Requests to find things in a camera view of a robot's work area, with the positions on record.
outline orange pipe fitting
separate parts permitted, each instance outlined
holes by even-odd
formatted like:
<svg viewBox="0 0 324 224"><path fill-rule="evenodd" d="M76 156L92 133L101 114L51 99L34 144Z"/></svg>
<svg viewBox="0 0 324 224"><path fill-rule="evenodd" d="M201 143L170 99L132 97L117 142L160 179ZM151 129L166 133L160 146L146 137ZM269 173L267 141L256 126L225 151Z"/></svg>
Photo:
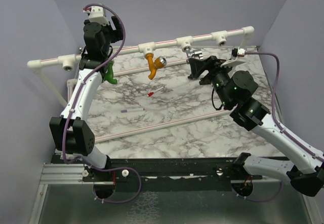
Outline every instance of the orange pipe fitting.
<svg viewBox="0 0 324 224"><path fill-rule="evenodd" d="M165 58L163 57L159 57L157 58L154 62L153 62L153 54L152 53L148 53L145 55L145 58L147 59L147 62L148 62L148 68L150 69L151 73L150 75L148 76L148 78L150 80L153 80L155 75L156 75L156 71L159 69L159 68L163 68L166 64L167 64L167 61Z"/></svg>

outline purple cable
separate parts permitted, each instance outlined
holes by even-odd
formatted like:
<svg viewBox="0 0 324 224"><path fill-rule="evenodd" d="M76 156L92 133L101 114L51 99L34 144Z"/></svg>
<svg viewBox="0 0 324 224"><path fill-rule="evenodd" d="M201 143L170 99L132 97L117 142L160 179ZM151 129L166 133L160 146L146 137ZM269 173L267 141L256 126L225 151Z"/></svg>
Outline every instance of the purple cable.
<svg viewBox="0 0 324 224"><path fill-rule="evenodd" d="M124 24L123 22L121 21L120 17L110 8L104 6L104 5L101 5L101 4L89 4L89 5L86 5L85 6L85 9L87 9L88 7L90 6L99 6L99 7L102 7L103 9L106 9L108 10L109 12L111 12L116 18L117 20L119 21L120 23L120 26L121 26L121 29L123 31L123 40L121 42L121 45L120 47L118 48L118 50L116 51L116 53L114 55L112 55L111 57L109 57L104 63L100 64L98 67L96 67L94 70L92 70L83 80L84 84L80 84L77 92L76 92L76 95L75 95L75 98L74 98L74 101L72 102L72 106L71 106L71 111L69 112L68 116L67 116L67 119L66 119L66 122L65 122L65 125L64 125L64 130L63 130L63 138L62 138L62 154L63 154L63 161L65 164L71 164L73 162L75 162L76 160L80 159L81 157L75 157L73 158L72 160L68 161L67 158L66 158L66 151L65 151L65 145L66 145L66 133L67 133L67 127L69 125L69 122L70 122L70 119L71 119L71 116L72 116L72 113L73 113L73 110L75 108L75 105L76 105L76 102L77 102L77 99L79 98L80 96L80 93L81 93L81 90L82 90L82 87L85 85L85 83L87 82L87 80L89 79L90 76L92 76L96 71L98 71L100 68L104 67L106 64L108 64L112 59L114 59L118 53L122 50L124 44L125 44L125 40L126 40L126 32L125 32L125 27L124 27ZM87 164L87 165L90 165L88 162L86 162L85 160L82 160L83 163ZM126 203L126 202L129 202L133 199L135 199L138 194L140 193L141 191L141 187L142 187L142 181L141 181L141 176L139 175L139 173L133 169L133 168L130 168L130 167L122 167L122 168L112 168L112 169L101 169L101 168L98 168L96 166L91 166L93 169L96 169L98 171L102 171L102 172L111 172L111 171L117 171L117 170L124 170L124 169L129 169L133 172L136 173L138 179L139 179L139 188L136 192L136 194L127 199L127 200L123 200L123 201L110 201L110 200L103 200L105 202L108 202L108 203Z"/></svg>
<svg viewBox="0 0 324 224"><path fill-rule="evenodd" d="M272 110L272 118L275 122L275 124L278 126L278 128L289 138L291 139L295 144L297 144L300 148L302 148L304 151L306 151L307 153L311 154L311 156L319 159L321 162L324 162L324 158L320 157L320 156L316 156L316 154L314 152L312 152L308 147L304 146L301 142L299 142L299 140L297 140L295 137L293 137L290 133L288 133L286 130L284 130L283 126L281 126L280 122L277 120L277 118L275 117L275 92L277 90L277 84L278 84L278 79L279 79L279 66L280 66L280 62L279 62L279 58L277 55L273 54L273 53L266 53L266 52L245 52L245 54L251 54L251 55L270 55L272 57L274 57L276 59L277 62L277 72L275 75L275 80L274 80L274 84L273 84L273 90L272 90L272 94L271 94L271 110Z"/></svg>
<svg viewBox="0 0 324 224"><path fill-rule="evenodd" d="M265 202L270 202L270 201L274 200L275 198L277 198L281 194L283 188L284 188L284 184L283 184L283 182L281 182L279 191L273 197L271 197L270 199L267 199L267 200L256 200L256 199L251 199L251 198L245 198L244 196L239 195L233 188L232 188L232 191L234 193L236 193L238 197L240 197L244 200L258 202L258 203L265 203Z"/></svg>

